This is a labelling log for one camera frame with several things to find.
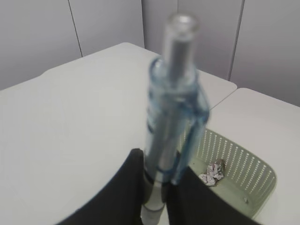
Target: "white wall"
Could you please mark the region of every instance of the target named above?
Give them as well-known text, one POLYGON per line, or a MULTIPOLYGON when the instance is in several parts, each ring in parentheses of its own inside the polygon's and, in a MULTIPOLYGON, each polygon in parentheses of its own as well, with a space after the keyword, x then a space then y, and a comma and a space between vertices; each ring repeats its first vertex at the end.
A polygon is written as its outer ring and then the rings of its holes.
POLYGON ((196 66, 228 79, 242 0, 142 0, 145 47, 161 54, 165 22, 177 12, 200 20, 196 66))
POLYGON ((2 0, 0 90, 121 42, 144 47, 141 0, 2 0))
POLYGON ((200 20, 196 66, 228 79, 242 0, 179 0, 179 12, 200 20))
POLYGON ((79 58, 67 0, 2 0, 0 90, 79 58))
POLYGON ((231 81, 300 106, 299 0, 246 0, 231 81))
POLYGON ((177 6, 177 0, 142 0, 146 49, 161 54, 165 22, 177 6))
POLYGON ((141 0, 70 0, 83 56, 130 42, 144 47, 141 0))

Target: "white desk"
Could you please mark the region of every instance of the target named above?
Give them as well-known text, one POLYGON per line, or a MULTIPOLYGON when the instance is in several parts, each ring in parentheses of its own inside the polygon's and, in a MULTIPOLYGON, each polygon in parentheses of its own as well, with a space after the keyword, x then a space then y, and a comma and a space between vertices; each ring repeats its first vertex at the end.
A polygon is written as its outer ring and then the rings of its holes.
POLYGON ((264 225, 300 224, 300 108, 238 89, 212 110, 208 128, 256 154, 275 170, 277 187, 256 221, 264 225))
MULTIPOLYGON (((143 148, 148 67, 123 43, 0 91, 0 224, 52 225, 143 148)), ((236 85, 202 73, 211 106, 236 85)))

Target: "crumpled paper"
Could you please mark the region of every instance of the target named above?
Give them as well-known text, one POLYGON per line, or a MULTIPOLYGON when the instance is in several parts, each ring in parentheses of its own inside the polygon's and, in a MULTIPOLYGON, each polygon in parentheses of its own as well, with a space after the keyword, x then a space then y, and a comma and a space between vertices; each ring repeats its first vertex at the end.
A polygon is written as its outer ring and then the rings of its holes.
POLYGON ((224 178, 225 163, 224 160, 218 159, 207 166, 205 173, 201 173, 199 178, 207 186, 215 186, 219 180, 224 178))

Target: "trash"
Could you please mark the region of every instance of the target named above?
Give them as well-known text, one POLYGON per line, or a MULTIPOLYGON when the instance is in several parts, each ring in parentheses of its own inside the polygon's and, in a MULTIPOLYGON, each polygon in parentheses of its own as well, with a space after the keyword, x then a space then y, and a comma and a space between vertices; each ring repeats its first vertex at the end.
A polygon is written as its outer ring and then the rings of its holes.
POLYGON ((225 163, 224 160, 218 159, 207 166, 205 173, 201 173, 199 178, 207 186, 215 186, 219 180, 224 177, 225 163))

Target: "wall seam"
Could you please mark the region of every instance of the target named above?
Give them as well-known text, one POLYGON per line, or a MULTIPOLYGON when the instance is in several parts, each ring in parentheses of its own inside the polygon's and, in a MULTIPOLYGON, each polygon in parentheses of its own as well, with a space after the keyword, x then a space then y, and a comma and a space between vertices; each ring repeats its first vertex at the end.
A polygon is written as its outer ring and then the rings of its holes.
POLYGON ((227 76, 227 80, 228 81, 231 80, 231 73, 232 73, 232 70, 233 70, 233 62, 234 62, 234 57, 235 57, 235 52, 236 52, 236 46, 238 44, 238 39, 239 39, 239 34, 240 34, 240 24, 242 22, 242 17, 243 17, 243 12, 244 12, 244 6, 245 6, 245 0, 242 0, 241 7, 240 7, 240 16, 239 16, 239 20, 238 20, 238 26, 237 26, 236 34, 235 34, 235 40, 234 40, 232 58, 231 58, 229 72, 228 72, 228 76, 227 76))
POLYGON ((75 34, 76 34, 76 38, 77 38, 77 42, 78 42, 78 46, 79 46, 79 50, 80 50, 80 54, 81 57, 83 57, 83 52, 81 51, 81 46, 80 46, 80 42, 79 42, 79 38, 78 38, 78 34, 77 34, 77 29, 75 26, 75 21, 74 21, 74 17, 73 17, 73 13, 72 13, 72 9, 71 9, 71 4, 70 4, 70 0, 67 0, 68 4, 69 4, 69 8, 70 8, 70 12, 71 12, 71 16, 72 16, 72 21, 73 21, 73 25, 74 25, 74 29, 75 29, 75 34))

